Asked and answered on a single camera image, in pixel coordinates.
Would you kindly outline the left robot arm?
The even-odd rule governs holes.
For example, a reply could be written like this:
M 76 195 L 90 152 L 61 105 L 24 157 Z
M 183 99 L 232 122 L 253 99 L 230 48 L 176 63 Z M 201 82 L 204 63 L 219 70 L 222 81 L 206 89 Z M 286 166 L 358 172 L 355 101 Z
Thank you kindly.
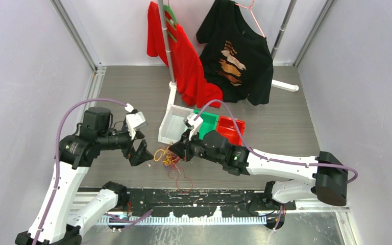
M 60 139 L 58 163 L 45 200 L 31 227 L 17 235 L 16 244 L 81 244 L 105 213 L 128 206 L 127 188 L 110 181 L 76 214 L 70 212 L 82 180 L 102 151 L 120 150 L 132 166 L 152 160 L 140 131 L 146 125 L 145 116 L 132 106 L 126 109 L 120 130 L 112 128 L 109 109 L 91 107 L 85 111 L 79 131 Z

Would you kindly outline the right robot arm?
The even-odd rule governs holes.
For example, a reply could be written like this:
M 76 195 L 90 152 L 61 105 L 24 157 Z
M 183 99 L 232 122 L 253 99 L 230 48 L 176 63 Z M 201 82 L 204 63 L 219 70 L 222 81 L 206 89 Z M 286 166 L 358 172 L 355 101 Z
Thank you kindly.
M 217 163 L 235 176 L 281 178 L 281 181 L 266 184 L 263 203 L 271 210 L 292 201 L 312 198 L 332 206 L 347 204 L 350 170 L 329 152 L 321 151 L 318 156 L 309 157 L 270 154 L 231 144 L 217 131 L 208 132 L 203 139 L 186 131 L 169 150 L 184 161 L 199 157 Z

